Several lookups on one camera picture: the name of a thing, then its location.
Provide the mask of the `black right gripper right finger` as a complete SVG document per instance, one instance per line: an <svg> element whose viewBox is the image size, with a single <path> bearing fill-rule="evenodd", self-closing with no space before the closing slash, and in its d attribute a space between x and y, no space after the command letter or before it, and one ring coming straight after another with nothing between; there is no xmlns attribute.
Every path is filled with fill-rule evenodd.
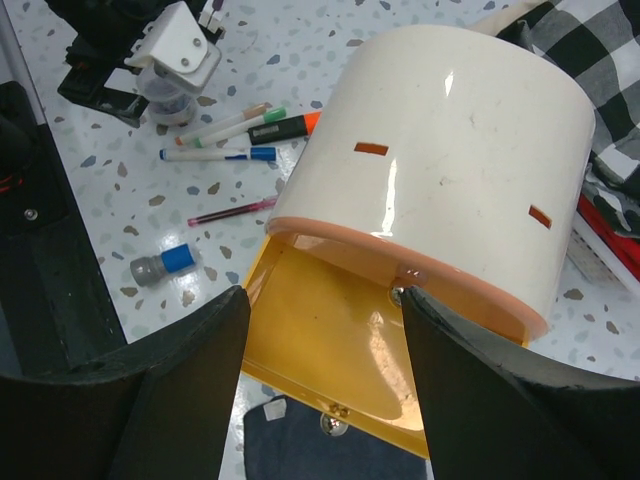
<svg viewBox="0 0 640 480"><path fill-rule="evenodd" d="M637 382L532 352L420 288L400 298L436 478L638 478Z"/></svg>

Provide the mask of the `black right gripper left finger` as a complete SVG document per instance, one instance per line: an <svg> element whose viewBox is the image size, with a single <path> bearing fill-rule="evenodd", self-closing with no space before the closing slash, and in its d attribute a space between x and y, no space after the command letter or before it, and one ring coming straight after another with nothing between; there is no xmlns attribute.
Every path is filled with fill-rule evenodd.
<svg viewBox="0 0 640 480"><path fill-rule="evenodd" d="M215 479L250 320L233 286L73 369L1 379L5 479Z"/></svg>

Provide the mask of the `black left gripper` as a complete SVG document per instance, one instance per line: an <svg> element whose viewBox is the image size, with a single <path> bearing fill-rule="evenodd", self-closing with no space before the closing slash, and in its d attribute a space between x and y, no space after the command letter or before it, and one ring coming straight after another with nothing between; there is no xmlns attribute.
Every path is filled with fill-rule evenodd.
<svg viewBox="0 0 640 480"><path fill-rule="evenodd" d="M120 60L164 8L164 1L64 1L63 19L97 52ZM107 87L112 72L100 67L72 68L57 92L75 105L139 128L148 101Z"/></svg>

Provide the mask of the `small clear round container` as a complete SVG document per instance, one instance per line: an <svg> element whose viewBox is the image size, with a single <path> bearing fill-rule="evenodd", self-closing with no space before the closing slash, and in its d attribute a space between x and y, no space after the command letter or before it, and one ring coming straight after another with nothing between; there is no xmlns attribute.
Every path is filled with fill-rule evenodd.
<svg viewBox="0 0 640 480"><path fill-rule="evenodd" d="M195 98L160 77L153 65L143 69L136 79L139 93L148 101L150 118L167 127L188 124L194 117Z"/></svg>

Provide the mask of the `blue grey stamp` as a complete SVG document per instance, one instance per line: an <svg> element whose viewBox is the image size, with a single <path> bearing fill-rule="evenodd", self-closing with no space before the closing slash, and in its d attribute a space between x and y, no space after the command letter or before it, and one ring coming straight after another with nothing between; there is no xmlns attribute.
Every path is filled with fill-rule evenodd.
<svg viewBox="0 0 640 480"><path fill-rule="evenodd" d="M195 265L196 258L189 245L181 244L158 255L132 260L129 268L138 286L150 287Z"/></svg>

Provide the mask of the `beige cap marker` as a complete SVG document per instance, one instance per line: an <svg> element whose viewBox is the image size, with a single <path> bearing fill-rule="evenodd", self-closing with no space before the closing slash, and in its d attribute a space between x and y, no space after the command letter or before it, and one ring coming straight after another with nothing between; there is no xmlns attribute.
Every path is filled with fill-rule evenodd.
<svg viewBox="0 0 640 480"><path fill-rule="evenodd" d="M201 127L189 133L176 136L174 141L178 146L187 145L193 140L195 140L196 138L199 138L201 136L206 136L208 134L215 133L220 130L224 130L231 126L237 125L245 120L249 120L261 114L264 114L267 111L267 107L268 107L267 103L261 103L261 104L255 105L253 107L250 107L241 111L236 115L208 124L204 127Z"/></svg>

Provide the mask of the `yellow drawer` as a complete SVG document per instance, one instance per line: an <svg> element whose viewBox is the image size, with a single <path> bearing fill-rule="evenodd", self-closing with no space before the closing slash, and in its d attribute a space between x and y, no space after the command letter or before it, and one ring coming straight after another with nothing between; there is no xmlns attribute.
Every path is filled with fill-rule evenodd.
<svg viewBox="0 0 640 480"><path fill-rule="evenodd" d="M428 457L402 311L389 286L267 238L245 288L246 374Z"/></svg>

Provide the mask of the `blue cap marker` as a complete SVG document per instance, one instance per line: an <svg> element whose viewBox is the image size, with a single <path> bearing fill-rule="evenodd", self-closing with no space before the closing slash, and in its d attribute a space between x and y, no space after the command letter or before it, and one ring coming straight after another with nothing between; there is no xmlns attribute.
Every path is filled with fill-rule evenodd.
<svg viewBox="0 0 640 480"><path fill-rule="evenodd" d="M159 158L165 162L211 162L211 161L264 161L275 162L279 159L275 147L251 147L247 149L161 149Z"/></svg>

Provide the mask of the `green cap marker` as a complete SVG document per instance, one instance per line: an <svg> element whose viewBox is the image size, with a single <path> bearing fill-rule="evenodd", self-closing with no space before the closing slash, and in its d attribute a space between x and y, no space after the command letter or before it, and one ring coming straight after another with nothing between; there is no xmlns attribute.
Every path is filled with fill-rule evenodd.
<svg viewBox="0 0 640 480"><path fill-rule="evenodd" d="M246 133L253 127L262 126L284 119L285 116L285 107L275 108L251 119L244 120L236 125L224 128L220 131L212 132L207 135L199 135L191 142L191 144L196 148L205 148L214 145L219 141L228 140L240 134Z"/></svg>

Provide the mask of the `orange black highlighter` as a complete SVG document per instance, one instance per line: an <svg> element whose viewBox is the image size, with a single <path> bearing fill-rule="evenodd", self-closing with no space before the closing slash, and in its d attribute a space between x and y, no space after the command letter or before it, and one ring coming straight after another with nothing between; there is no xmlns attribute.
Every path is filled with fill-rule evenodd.
<svg viewBox="0 0 640 480"><path fill-rule="evenodd" d="M252 127L248 130L250 143L258 146L310 136L321 113L315 111Z"/></svg>

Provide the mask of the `beige round drawer organizer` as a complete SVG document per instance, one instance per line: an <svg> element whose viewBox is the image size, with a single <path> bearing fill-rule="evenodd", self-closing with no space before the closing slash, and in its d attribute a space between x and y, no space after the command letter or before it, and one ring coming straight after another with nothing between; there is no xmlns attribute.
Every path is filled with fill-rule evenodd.
<svg viewBox="0 0 640 480"><path fill-rule="evenodd" d="M468 29L396 28L351 55L267 232L533 340L594 132L588 96L551 62Z"/></svg>

